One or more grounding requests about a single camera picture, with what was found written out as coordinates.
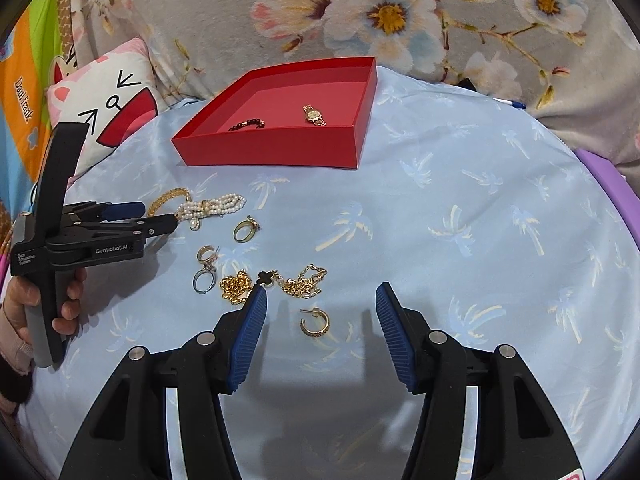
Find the person's left hand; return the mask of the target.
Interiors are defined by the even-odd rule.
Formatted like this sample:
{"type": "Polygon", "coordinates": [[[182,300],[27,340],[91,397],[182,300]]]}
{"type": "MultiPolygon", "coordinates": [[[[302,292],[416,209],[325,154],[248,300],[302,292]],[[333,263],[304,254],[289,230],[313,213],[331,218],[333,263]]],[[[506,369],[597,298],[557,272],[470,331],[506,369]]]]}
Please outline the person's left hand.
{"type": "MultiPolygon", "coordinates": [[[[86,278],[87,271],[79,268],[75,270],[74,277],[68,283],[67,300],[62,305],[61,316],[52,321],[53,329],[60,335],[72,336],[77,332],[81,312],[80,300],[86,278]]],[[[28,344],[32,342],[32,338],[27,327],[25,309],[39,305],[40,291],[36,285],[20,276],[14,276],[9,280],[2,308],[17,335],[28,344]]]]}

